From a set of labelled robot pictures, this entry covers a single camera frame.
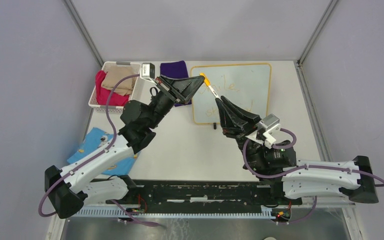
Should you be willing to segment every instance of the whiteboard frame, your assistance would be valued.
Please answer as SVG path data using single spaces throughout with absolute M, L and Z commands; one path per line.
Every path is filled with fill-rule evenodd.
M 190 74 L 189 76 L 192 76 L 192 71 L 194 68 L 212 68 L 212 67 L 230 67 L 230 66 L 252 66 L 252 65 L 268 65 L 270 68 L 270 74 L 268 76 L 268 93 L 267 93 L 267 106 L 265 107 L 265 115 L 267 116 L 269 114 L 269 103 L 270 103 L 270 87 L 272 84 L 272 65 L 268 62 L 256 62 L 256 63 L 233 63 L 233 64 L 214 64 L 214 65 L 202 65 L 202 66 L 193 66 L 190 68 Z M 194 108 L 194 99 L 192 98 L 192 114 L 193 114 L 193 121 L 196 124 L 203 124 L 203 125 L 208 125 L 208 124 L 213 124 L 213 122 L 208 122 L 208 123 L 202 123 L 202 122 L 197 122 L 195 120 L 195 108 Z

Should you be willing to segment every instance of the pink cloth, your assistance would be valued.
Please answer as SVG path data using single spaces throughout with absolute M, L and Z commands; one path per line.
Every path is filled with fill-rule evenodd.
M 107 74 L 100 70 L 95 76 L 95 87 L 96 87 L 96 101 L 99 105 L 106 105 L 110 90 L 101 87 L 102 82 Z M 129 95 L 120 95 L 113 93 L 109 100 L 110 106 L 124 106 L 129 101 Z

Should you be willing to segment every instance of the gray wall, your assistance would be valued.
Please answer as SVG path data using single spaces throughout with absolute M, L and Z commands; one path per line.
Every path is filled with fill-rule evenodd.
M 62 1 L 0 1 L 0 239 L 44 239 L 44 171 L 74 153 L 98 69 Z
M 268 61 L 297 60 L 330 0 L 73 2 L 107 61 Z
M 367 155 L 384 178 L 384 1 L 340 1 L 304 62 L 324 134 L 335 161 Z M 357 207 L 365 239 L 384 239 L 380 203 Z

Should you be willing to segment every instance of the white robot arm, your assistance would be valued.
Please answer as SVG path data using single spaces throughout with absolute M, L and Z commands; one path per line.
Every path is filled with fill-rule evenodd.
M 131 100 L 124 106 L 120 118 L 125 126 L 114 135 L 113 141 L 78 162 L 61 169 L 51 166 L 45 171 L 45 196 L 49 197 L 60 218 L 74 215 L 84 205 L 124 198 L 129 192 L 130 178 L 95 182 L 93 179 L 148 146 L 156 135 L 151 129 L 157 127 L 175 103 L 189 102 L 205 80 L 201 75 L 173 79 L 155 78 L 154 74 L 154 65 L 142 65 L 140 77 L 154 82 L 160 91 L 148 105 Z M 358 156 L 345 162 L 297 160 L 293 149 L 296 137 L 281 128 L 275 115 L 261 119 L 224 96 L 215 101 L 223 134 L 236 140 L 243 154 L 244 168 L 263 184 L 270 185 L 274 197 L 294 200 L 305 196 L 348 196 L 354 202 L 378 202 L 374 179 L 366 176 L 372 173 L 367 157 Z M 275 135 L 279 131 L 291 134 L 292 142 L 286 140 L 275 144 Z

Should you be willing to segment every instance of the purple cloth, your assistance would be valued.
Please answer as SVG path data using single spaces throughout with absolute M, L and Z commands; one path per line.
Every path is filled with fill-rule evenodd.
M 172 79 L 189 78 L 188 68 L 186 67 L 185 61 L 161 63 L 159 66 L 159 73 Z M 176 103 L 174 106 L 178 107 L 189 104 L 191 104 L 191 102 L 188 102 L 187 104 Z

